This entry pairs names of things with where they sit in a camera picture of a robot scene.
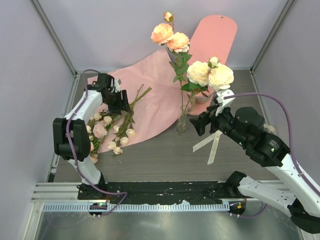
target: metal corner post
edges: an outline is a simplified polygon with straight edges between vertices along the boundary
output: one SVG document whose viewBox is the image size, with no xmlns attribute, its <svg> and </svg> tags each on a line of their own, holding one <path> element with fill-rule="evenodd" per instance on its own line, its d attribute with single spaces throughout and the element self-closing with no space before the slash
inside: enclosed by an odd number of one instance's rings
<svg viewBox="0 0 320 240">
<path fill-rule="evenodd" d="M 279 32 L 281 26 L 283 25 L 283 23 L 285 22 L 285 19 L 287 18 L 287 16 L 289 15 L 290 11 L 293 9 L 295 3 L 297 2 L 297 0 L 287 0 L 283 9 L 281 10 L 281 13 L 279 15 L 279 17 L 277 18 L 277 20 L 275 21 L 272 30 L 269 33 L 269 36 L 267 37 L 267 39 L 265 40 L 258 56 L 256 57 L 250 71 L 251 73 L 254 73 L 258 67 L 258 65 L 260 64 L 262 58 L 264 57 L 267 49 L 269 48 L 270 44 L 272 43 L 272 41 L 274 40 L 276 34 Z"/>
<path fill-rule="evenodd" d="M 44 9 L 42 8 L 39 0 L 29 0 L 30 3 L 33 5 L 36 13 L 38 14 L 38 16 L 40 17 L 44 27 L 46 28 L 47 32 L 49 33 L 50 37 L 52 38 L 54 44 L 56 45 L 58 51 L 60 52 L 63 60 L 65 61 L 65 63 L 67 64 L 68 68 L 70 69 L 72 75 L 74 77 L 76 77 L 77 75 L 77 71 L 75 70 L 71 60 L 69 59 L 63 45 L 61 44 L 54 28 L 52 27 Z"/>
</svg>

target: gray table surface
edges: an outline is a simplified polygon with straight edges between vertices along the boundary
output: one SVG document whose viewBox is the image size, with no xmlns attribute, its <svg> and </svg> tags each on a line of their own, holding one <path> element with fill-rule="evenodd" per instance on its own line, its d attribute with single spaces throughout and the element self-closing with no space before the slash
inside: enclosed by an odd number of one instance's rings
<svg viewBox="0 0 320 240">
<path fill-rule="evenodd" d="M 235 94 L 255 92 L 248 70 L 235 70 L 231 89 Z M 74 103 L 83 93 L 80 82 Z M 231 105 L 232 114 L 238 108 L 253 107 L 261 115 L 262 110 L 255 96 L 241 97 Z M 214 163 L 207 165 L 212 144 L 193 153 L 193 146 L 208 137 L 199 137 L 191 124 L 184 135 L 175 133 L 174 125 L 158 136 L 144 142 L 126 146 L 123 154 L 112 157 L 112 152 L 99 154 L 96 167 L 103 173 L 106 181 L 225 181 L 234 171 L 240 171 L 256 180 L 276 180 L 277 178 L 250 160 L 245 152 L 227 136 L 220 137 Z M 55 182 L 80 182 L 74 168 L 61 159 L 54 178 Z"/>
</svg>

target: pink board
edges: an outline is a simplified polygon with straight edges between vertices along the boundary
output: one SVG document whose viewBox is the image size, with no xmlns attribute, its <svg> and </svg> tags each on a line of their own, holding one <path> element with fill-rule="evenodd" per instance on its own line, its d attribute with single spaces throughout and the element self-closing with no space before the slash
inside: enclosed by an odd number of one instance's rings
<svg viewBox="0 0 320 240">
<path fill-rule="evenodd" d="M 191 65 L 195 61 L 208 62 L 211 57 L 217 56 L 222 64 L 227 58 L 237 33 L 237 24 L 230 17 L 223 15 L 210 15 L 203 18 L 196 28 L 191 40 L 189 60 Z M 195 103 L 189 115 L 197 116 L 207 110 L 211 101 Z"/>
</svg>

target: rose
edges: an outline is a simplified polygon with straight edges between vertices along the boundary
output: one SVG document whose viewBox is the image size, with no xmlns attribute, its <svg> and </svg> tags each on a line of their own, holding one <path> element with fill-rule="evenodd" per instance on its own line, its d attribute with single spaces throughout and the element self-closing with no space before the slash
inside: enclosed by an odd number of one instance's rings
<svg viewBox="0 0 320 240">
<path fill-rule="evenodd" d="M 90 155 L 90 158 L 94 164 L 98 162 L 98 154 Z"/>
<path fill-rule="evenodd" d="M 219 62 L 219 59 L 216 57 L 216 56 L 213 56 L 212 58 L 210 58 L 210 60 L 209 60 L 209 63 L 211 64 L 211 66 L 210 65 L 208 65 L 210 68 L 214 68 L 214 66 L 217 66 L 218 65 L 218 62 Z"/>
<path fill-rule="evenodd" d="M 88 132 L 88 134 L 91 133 L 91 127 L 89 125 L 86 126 L 86 131 Z"/>
<path fill-rule="evenodd" d="M 129 138 L 133 138 L 136 135 L 136 131 L 132 128 L 129 128 L 127 131 L 125 131 L 125 133 Z"/>
<path fill-rule="evenodd" d="M 230 88 L 229 84 L 235 79 L 234 72 L 224 64 L 218 63 L 217 66 L 210 71 L 209 86 L 215 91 Z"/>
<path fill-rule="evenodd" d="M 114 142 L 114 141 L 111 141 L 111 142 L 109 142 L 108 143 L 108 149 L 115 149 L 117 147 L 117 144 L 116 144 L 116 142 Z"/>
<path fill-rule="evenodd" d="M 120 144 L 122 145 L 122 146 L 125 146 L 125 145 L 127 145 L 129 143 L 129 139 L 127 138 L 127 137 L 122 137 L 122 138 L 120 138 Z"/>
<path fill-rule="evenodd" d="M 173 38 L 173 36 L 174 31 L 172 26 L 166 23 L 160 23 L 154 28 L 151 34 L 151 39 L 154 43 L 161 45 L 167 43 Z"/>
<path fill-rule="evenodd" d="M 98 113 L 98 112 L 95 113 L 95 114 L 93 114 L 92 117 L 93 117 L 93 119 L 96 120 L 96 121 L 99 121 L 99 120 L 102 118 L 102 116 L 101 116 L 100 113 Z"/>
<path fill-rule="evenodd" d="M 171 23 L 174 20 L 174 16 L 171 14 L 171 12 L 167 11 L 164 13 L 164 20 L 166 20 L 168 23 Z"/>
<path fill-rule="evenodd" d="M 205 87 L 209 84 L 208 72 L 210 67 L 206 62 L 195 61 L 186 70 L 186 76 L 190 82 Z"/>
<path fill-rule="evenodd" d="M 114 126 L 113 126 L 113 130 L 114 130 L 114 133 L 115 133 L 115 134 L 117 134 L 117 133 L 119 132 L 119 128 L 120 128 L 120 127 L 117 126 L 117 125 L 114 125 Z"/>
<path fill-rule="evenodd" d="M 92 143 L 92 141 L 90 142 L 90 152 L 92 152 L 95 149 L 94 144 Z"/>
<path fill-rule="evenodd" d="M 123 153 L 123 150 L 119 146 L 117 146 L 115 149 L 113 149 L 113 152 L 115 155 L 119 155 Z"/>
<path fill-rule="evenodd" d="M 167 42 L 168 49 L 172 52 L 175 51 L 176 53 L 186 53 L 189 51 L 190 41 L 187 35 L 181 32 L 176 32 L 173 35 L 173 38 Z"/>
<path fill-rule="evenodd" d="M 99 122 L 93 127 L 93 134 L 96 138 L 102 139 L 105 135 L 107 135 L 107 130 L 105 127 Z"/>
<path fill-rule="evenodd" d="M 112 117 L 110 117 L 110 116 L 105 116 L 105 117 L 103 118 L 103 120 L 104 120 L 104 122 L 105 122 L 106 124 L 110 124 L 110 123 L 112 122 Z"/>
</svg>

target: cream rose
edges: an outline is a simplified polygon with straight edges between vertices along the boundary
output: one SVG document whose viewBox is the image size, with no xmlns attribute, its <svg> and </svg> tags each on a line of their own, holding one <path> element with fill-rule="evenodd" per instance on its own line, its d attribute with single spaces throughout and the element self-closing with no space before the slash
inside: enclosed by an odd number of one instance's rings
<svg viewBox="0 0 320 240">
<path fill-rule="evenodd" d="M 187 35 L 181 32 L 176 32 L 173 35 L 173 38 L 166 43 L 168 49 L 172 52 L 175 51 L 176 53 L 186 53 L 189 51 L 190 41 Z"/>
<path fill-rule="evenodd" d="M 105 116 L 103 118 L 103 121 L 106 123 L 106 124 L 110 124 L 112 122 L 112 117 L 110 116 Z"/>
<path fill-rule="evenodd" d="M 120 128 L 120 127 L 117 126 L 117 125 L 114 125 L 114 126 L 113 126 L 113 130 L 114 130 L 114 133 L 115 133 L 115 134 L 117 134 L 117 133 L 119 132 L 119 128 Z"/>
<path fill-rule="evenodd" d="M 125 133 L 129 138 L 133 138 L 136 135 L 136 131 L 132 128 L 129 128 L 127 131 L 125 131 Z"/>
<path fill-rule="evenodd" d="M 209 74 L 209 86 L 215 91 L 230 88 L 234 81 L 234 72 L 224 64 L 218 63 L 217 68 L 213 68 Z"/>
<path fill-rule="evenodd" d="M 211 68 L 213 69 L 214 66 L 218 65 L 219 59 L 216 56 L 210 58 L 209 62 L 211 63 Z"/>
<path fill-rule="evenodd" d="M 122 138 L 120 138 L 120 144 L 122 145 L 122 146 L 125 146 L 125 145 L 127 145 L 129 143 L 129 139 L 127 138 L 127 137 L 122 137 Z"/>
<path fill-rule="evenodd" d="M 114 154 L 119 155 L 123 153 L 123 150 L 117 146 L 115 149 L 113 149 Z"/>
<path fill-rule="evenodd" d="M 167 11 L 164 13 L 164 20 L 166 20 L 168 23 L 173 22 L 174 18 L 173 18 L 173 15 L 171 14 L 171 12 Z"/>
<path fill-rule="evenodd" d="M 174 31 L 172 26 L 167 23 L 160 23 L 157 25 L 151 34 L 152 41 L 159 45 L 167 43 L 173 37 Z"/>
<path fill-rule="evenodd" d="M 206 62 L 195 61 L 186 70 L 186 76 L 190 82 L 205 87 L 209 84 L 208 72 L 210 67 Z"/>
<path fill-rule="evenodd" d="M 102 116 L 100 115 L 100 113 L 97 112 L 97 113 L 93 114 L 94 120 L 99 121 L 101 118 L 102 118 Z"/>
<path fill-rule="evenodd" d="M 111 141 L 111 142 L 109 142 L 108 143 L 108 149 L 115 149 L 117 147 L 117 144 L 116 144 L 116 142 L 114 142 L 114 141 Z"/>
<path fill-rule="evenodd" d="M 88 134 L 91 133 L 91 127 L 89 125 L 86 126 L 86 131 L 88 132 Z"/>
</svg>

